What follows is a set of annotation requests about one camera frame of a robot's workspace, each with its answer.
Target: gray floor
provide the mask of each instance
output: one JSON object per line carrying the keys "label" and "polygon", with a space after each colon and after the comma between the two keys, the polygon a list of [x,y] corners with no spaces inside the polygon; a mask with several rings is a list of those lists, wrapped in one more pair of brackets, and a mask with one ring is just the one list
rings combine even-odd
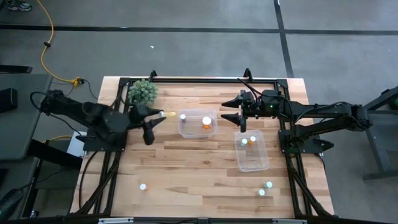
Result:
{"label": "gray floor", "polygon": [[[101,0],[95,7],[87,0],[43,3],[59,26],[277,28],[272,0]],[[41,8],[32,4],[28,13],[1,11],[0,23],[47,25]],[[287,29],[398,29],[394,0],[280,0],[280,6]],[[2,30],[0,62],[44,73],[40,54],[49,35]],[[305,79],[311,103],[365,104],[398,85],[398,36],[288,35],[287,42],[294,77]],[[256,77],[287,77],[278,34],[59,31],[45,61],[63,78],[88,79],[95,94],[104,75],[148,75],[153,69],[159,75],[239,77],[249,67]],[[67,91],[69,86],[52,88]],[[71,97],[95,100],[87,86]],[[35,137],[70,133],[61,122],[42,116]],[[362,181],[364,174],[377,171],[366,135],[339,131],[322,138],[335,143],[325,154],[335,213],[397,223],[398,180]]]}

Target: yellow cable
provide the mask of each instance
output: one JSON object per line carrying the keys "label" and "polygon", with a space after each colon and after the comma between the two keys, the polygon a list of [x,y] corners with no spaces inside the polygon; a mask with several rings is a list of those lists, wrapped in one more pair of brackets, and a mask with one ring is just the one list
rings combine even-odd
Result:
{"label": "yellow cable", "polygon": [[49,139],[49,141],[57,140],[57,139],[60,139],[60,138],[72,138],[72,136],[57,136],[57,137]]}
{"label": "yellow cable", "polygon": [[[42,9],[44,10],[44,12],[45,12],[45,14],[47,15],[47,17],[48,17],[48,19],[49,19],[49,21],[50,21],[50,24],[51,24],[51,36],[50,36],[49,40],[47,41],[47,43],[50,44],[50,43],[51,43],[51,40],[52,40],[52,37],[54,36],[54,25],[53,25],[53,23],[52,23],[52,20],[51,20],[51,17],[50,17],[50,15],[49,15],[49,13],[47,12],[47,10],[46,10],[45,7],[43,6],[43,4],[40,2],[40,0],[37,0],[37,2],[40,4],[40,6],[42,7]],[[67,80],[67,79],[64,79],[64,78],[60,78],[60,77],[56,76],[54,73],[50,72],[50,70],[44,65],[44,54],[45,54],[45,52],[47,51],[47,48],[48,48],[47,46],[44,47],[42,56],[41,56],[41,58],[40,58],[40,60],[42,61],[42,66],[43,66],[44,70],[46,70],[50,75],[52,75],[52,76],[53,76],[54,78],[56,78],[57,80],[60,80],[60,81],[63,81],[63,82],[69,82],[69,83],[72,83],[72,84],[75,85],[75,86],[79,85],[79,82],[78,82],[79,77],[76,77],[76,78],[73,79],[73,80]]]}

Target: green plant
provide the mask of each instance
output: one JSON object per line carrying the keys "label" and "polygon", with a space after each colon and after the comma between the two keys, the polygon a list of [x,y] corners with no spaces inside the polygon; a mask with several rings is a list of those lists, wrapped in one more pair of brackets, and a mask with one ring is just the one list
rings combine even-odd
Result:
{"label": "green plant", "polygon": [[157,97],[157,87],[155,84],[144,79],[134,82],[130,87],[129,100],[130,102],[138,102],[143,105],[151,105]]}

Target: wooden table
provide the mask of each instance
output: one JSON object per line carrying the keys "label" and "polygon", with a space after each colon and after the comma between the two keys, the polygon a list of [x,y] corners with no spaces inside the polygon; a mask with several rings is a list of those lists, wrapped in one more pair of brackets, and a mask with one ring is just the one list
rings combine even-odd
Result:
{"label": "wooden table", "polygon": [[[116,97],[120,77],[104,77],[99,103],[110,105]],[[308,103],[304,80],[288,79],[292,101]],[[259,172],[240,172],[234,149],[233,123],[221,118],[237,111],[221,106],[233,99],[245,86],[218,83],[157,83],[159,96],[154,108],[165,112],[184,108],[214,108],[218,112],[218,132],[209,139],[184,139],[178,133],[178,116],[167,118],[154,130],[155,143],[146,146],[142,130],[129,132],[122,154],[114,195],[112,216],[129,217],[223,217],[223,218],[293,218],[292,199],[284,156],[279,149],[279,120],[249,119],[248,130],[264,133],[270,168]],[[254,88],[273,89],[256,84]],[[302,119],[301,124],[311,124]],[[83,183],[83,203],[98,185],[104,153],[99,152],[88,166]],[[88,156],[85,157],[83,170]],[[328,184],[321,160],[303,155],[307,184],[324,208],[333,213]],[[257,196],[262,185],[274,186],[266,196]],[[148,190],[141,191],[140,184]],[[78,210],[78,187],[71,212]],[[304,210],[301,191],[300,208]]]}

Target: clear plastic container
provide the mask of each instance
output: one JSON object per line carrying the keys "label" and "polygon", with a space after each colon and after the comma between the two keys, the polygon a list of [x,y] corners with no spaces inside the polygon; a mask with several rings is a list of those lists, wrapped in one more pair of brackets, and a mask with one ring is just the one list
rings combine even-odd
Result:
{"label": "clear plastic container", "polygon": [[[211,124],[206,128],[203,118],[209,117]],[[178,131],[184,138],[209,138],[218,130],[217,111],[214,109],[184,109],[178,114]]]}
{"label": "clear plastic container", "polygon": [[240,171],[251,172],[269,168],[266,144],[260,130],[235,132],[235,149]]}

